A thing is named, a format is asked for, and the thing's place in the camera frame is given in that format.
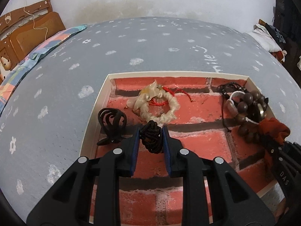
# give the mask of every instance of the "wall stain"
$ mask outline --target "wall stain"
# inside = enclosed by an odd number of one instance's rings
[[[72,24],[92,24],[114,19],[127,19],[148,16],[163,16],[175,18],[200,19],[200,15],[194,11],[164,12],[161,9],[154,8],[154,2],[144,0],[123,0],[118,2],[107,2],[98,0],[79,8],[78,13],[74,15]]]

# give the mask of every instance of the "black strap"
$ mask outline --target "black strap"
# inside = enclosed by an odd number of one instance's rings
[[[222,123],[223,123],[224,128],[226,128],[228,133],[230,133],[230,132],[232,132],[232,130],[226,126],[225,119],[224,119],[224,102],[225,102],[225,99],[222,96]]]
[[[163,153],[162,128],[158,126],[157,122],[150,120],[142,127],[140,130],[140,139],[150,153]]]
[[[227,88],[233,89],[234,91],[243,91],[245,93],[248,93],[248,91],[244,87],[242,87],[241,85],[239,85],[236,82],[230,82],[230,83],[227,83],[224,85],[220,85],[219,87],[221,89],[221,93],[222,93],[223,97],[226,99],[230,98],[230,95],[227,93]]]
[[[121,118],[123,117],[122,125],[119,125]],[[106,133],[107,137],[98,141],[97,145],[107,145],[110,143],[120,143],[124,139],[121,135],[125,132],[126,115],[119,109],[104,108],[98,113],[98,122],[101,129]]]

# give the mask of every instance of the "colorful blanket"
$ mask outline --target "colorful blanket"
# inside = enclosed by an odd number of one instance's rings
[[[0,85],[0,113],[2,113],[7,101],[27,73],[48,53],[55,49],[62,42],[76,33],[87,28],[87,25],[80,25],[60,31],[54,36],[32,50],[5,78]]]

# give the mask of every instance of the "white cord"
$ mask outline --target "white cord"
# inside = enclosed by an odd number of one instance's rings
[[[44,28],[35,28],[35,16],[33,14],[31,14],[31,13],[26,12],[25,11],[25,6],[24,6],[23,10],[24,10],[25,13],[27,13],[27,14],[29,14],[29,15],[31,15],[33,17],[33,29],[34,30],[43,30],[43,29],[46,29],[46,35],[45,35],[45,40],[46,40],[47,33],[48,33],[48,28],[47,27],[44,27]]]
[[[6,16],[6,14],[5,14],[5,18],[4,18],[4,19],[5,19],[5,23],[8,24],[8,23],[11,21],[11,13],[9,12],[9,17],[10,17],[10,19],[8,19],[8,22],[6,22],[6,17],[7,17],[7,16]]]

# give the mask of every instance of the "brown wooden bead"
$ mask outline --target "brown wooden bead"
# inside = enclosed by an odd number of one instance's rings
[[[245,102],[240,102],[237,106],[237,110],[239,113],[246,113],[248,105]]]
[[[246,122],[246,116],[242,113],[236,115],[235,120],[238,124],[244,124]]]
[[[247,143],[252,143],[254,140],[254,133],[248,133],[246,136],[246,142]]]
[[[259,143],[260,142],[260,136],[259,133],[254,134],[254,143]]]
[[[259,99],[260,94],[259,94],[258,91],[254,90],[254,91],[251,92],[251,94],[253,95],[253,100],[254,101],[257,101],[257,99]]]
[[[248,92],[243,96],[243,101],[247,104],[250,105],[253,102],[253,95]]]
[[[264,103],[264,96],[263,96],[263,95],[260,95],[260,96],[259,96],[258,102],[259,102],[260,104]]]
[[[246,125],[241,125],[239,128],[238,128],[238,134],[240,136],[246,136],[249,132],[249,129],[246,127]]]
[[[266,104],[265,102],[263,102],[263,103],[261,104],[261,106],[262,106],[262,108],[263,108],[263,111],[266,111],[267,104]]]

